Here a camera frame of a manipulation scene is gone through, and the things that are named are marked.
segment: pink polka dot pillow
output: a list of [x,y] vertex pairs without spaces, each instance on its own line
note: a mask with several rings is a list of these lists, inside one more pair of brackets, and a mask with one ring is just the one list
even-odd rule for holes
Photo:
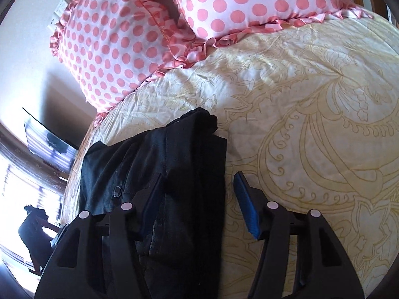
[[183,45],[172,39],[176,24],[152,0],[72,0],[57,26],[53,55],[69,68],[98,113],[168,69],[188,65],[190,39]]
[[194,33],[215,47],[237,42],[246,33],[282,30],[326,18],[361,17],[350,0],[175,0]]

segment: gold floral pattern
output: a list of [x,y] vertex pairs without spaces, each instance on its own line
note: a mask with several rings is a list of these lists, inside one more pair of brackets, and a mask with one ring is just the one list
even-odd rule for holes
[[248,35],[139,88],[88,135],[64,221],[76,216],[76,181],[93,142],[114,144],[203,107],[228,140],[221,297],[247,297],[262,249],[231,188],[237,171],[290,210],[322,211],[370,294],[399,252],[399,32],[375,17]]

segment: shirt button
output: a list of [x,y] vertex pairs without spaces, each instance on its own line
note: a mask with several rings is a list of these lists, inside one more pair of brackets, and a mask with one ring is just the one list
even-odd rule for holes
[[122,188],[117,186],[114,188],[114,197],[118,198],[120,197],[120,195],[122,194]]

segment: pillowcase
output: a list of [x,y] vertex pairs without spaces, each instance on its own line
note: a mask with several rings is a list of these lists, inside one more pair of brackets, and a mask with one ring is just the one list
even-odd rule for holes
[[102,114],[167,70],[189,65],[190,44],[174,38],[170,46],[176,31],[165,7],[152,0],[72,0],[50,47]]
[[280,31],[284,23],[301,27],[322,22],[329,15],[342,19],[363,14],[356,6],[344,4],[344,0],[175,1],[194,33],[215,47],[235,43],[243,36],[240,33]]

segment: wall outlet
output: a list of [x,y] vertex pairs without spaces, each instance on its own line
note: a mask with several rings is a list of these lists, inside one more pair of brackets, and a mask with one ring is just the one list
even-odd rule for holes
[[53,14],[51,15],[50,23],[47,28],[51,30],[51,32],[55,31],[56,24],[59,22],[62,14],[64,13],[65,8],[68,6],[70,0],[60,0],[55,8]]
[[55,31],[56,24],[59,22],[60,17],[58,14],[53,13],[50,19],[50,23],[48,24],[47,28],[50,29],[51,32]]

